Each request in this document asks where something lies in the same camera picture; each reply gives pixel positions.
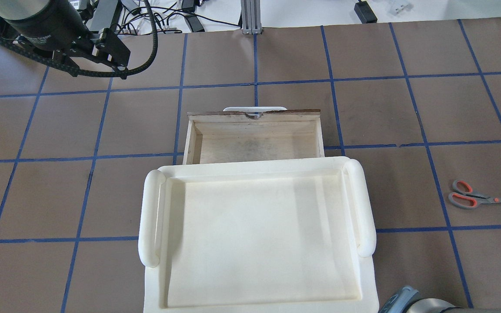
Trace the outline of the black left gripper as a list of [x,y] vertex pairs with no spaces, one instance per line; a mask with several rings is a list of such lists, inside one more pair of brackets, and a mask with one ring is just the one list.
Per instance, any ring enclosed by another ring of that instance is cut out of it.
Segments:
[[96,38],[82,22],[76,9],[12,9],[11,26],[22,40],[20,55],[32,60],[49,59],[78,68],[73,57],[103,63],[114,70],[127,69],[130,50],[112,29],[103,28]]

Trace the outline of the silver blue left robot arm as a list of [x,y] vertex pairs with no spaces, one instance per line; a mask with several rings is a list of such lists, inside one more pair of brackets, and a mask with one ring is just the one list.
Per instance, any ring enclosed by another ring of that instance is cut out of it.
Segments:
[[89,1],[80,12],[70,0],[0,0],[0,45],[73,77],[123,77],[130,50],[110,27],[92,30]]

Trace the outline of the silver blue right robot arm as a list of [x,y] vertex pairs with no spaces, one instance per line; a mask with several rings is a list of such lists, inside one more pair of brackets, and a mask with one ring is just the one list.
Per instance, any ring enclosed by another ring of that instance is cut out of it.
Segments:
[[[474,210],[481,205],[501,205],[500,197],[492,197],[473,190],[465,180],[454,180],[447,198],[450,204],[462,210]],[[423,298],[418,290],[404,286],[386,301],[380,313],[474,313],[475,309],[455,306],[437,298]]]

